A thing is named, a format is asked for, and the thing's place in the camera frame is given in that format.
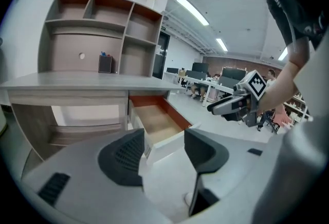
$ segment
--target wooden cabinet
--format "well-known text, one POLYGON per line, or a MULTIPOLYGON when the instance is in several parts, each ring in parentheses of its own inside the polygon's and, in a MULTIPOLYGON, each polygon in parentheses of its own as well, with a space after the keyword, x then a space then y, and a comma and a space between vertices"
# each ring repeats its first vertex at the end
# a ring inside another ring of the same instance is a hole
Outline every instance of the wooden cabinet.
POLYGON ((162 15, 129 0, 54 0, 40 37, 38 72, 98 71, 152 76, 162 15))

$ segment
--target doorway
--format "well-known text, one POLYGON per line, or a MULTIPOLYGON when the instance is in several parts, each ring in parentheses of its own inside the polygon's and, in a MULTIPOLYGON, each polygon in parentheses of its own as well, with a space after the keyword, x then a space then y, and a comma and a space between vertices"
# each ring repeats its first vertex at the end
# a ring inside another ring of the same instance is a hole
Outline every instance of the doorway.
POLYGON ((156 77, 158 79, 162 79, 169 40, 170 36, 161 31, 153 65, 153 77, 156 77))

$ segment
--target black vent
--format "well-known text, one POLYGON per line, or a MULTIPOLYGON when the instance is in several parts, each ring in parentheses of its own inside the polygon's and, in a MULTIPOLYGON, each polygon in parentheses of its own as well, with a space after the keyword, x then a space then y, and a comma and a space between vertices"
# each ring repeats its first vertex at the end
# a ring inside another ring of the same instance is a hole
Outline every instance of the black vent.
POLYGON ((70 177, 66 174, 53 174, 38 195, 48 204, 54 206, 69 179, 70 177))
POLYGON ((115 160, 125 169, 138 172, 140 157, 144 152, 144 143, 133 138, 115 153, 115 160))
POLYGON ((101 171, 115 183, 142 186, 138 168, 143 153, 144 129, 138 129, 104 147, 99 153, 98 164, 101 171))

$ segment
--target ceiling light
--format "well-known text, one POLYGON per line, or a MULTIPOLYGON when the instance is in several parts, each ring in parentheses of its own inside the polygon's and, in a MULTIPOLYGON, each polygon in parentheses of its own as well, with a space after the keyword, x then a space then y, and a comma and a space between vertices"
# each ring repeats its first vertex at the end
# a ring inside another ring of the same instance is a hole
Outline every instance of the ceiling light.
POLYGON ((224 42, 222 41, 222 39, 216 39, 216 40, 220 44, 220 46, 222 47, 223 51, 227 51, 227 48, 226 48, 224 42))
POLYGON ((189 12, 192 13, 193 16, 195 16, 202 25, 208 26, 208 21, 204 18, 204 16, 201 15, 201 13, 187 0, 177 0, 178 3, 180 3, 183 7, 185 7, 189 12))
POLYGON ((288 54, 288 50, 287 50, 287 48, 285 48, 283 53, 279 57, 279 61, 282 61, 287 56, 287 54, 288 54))

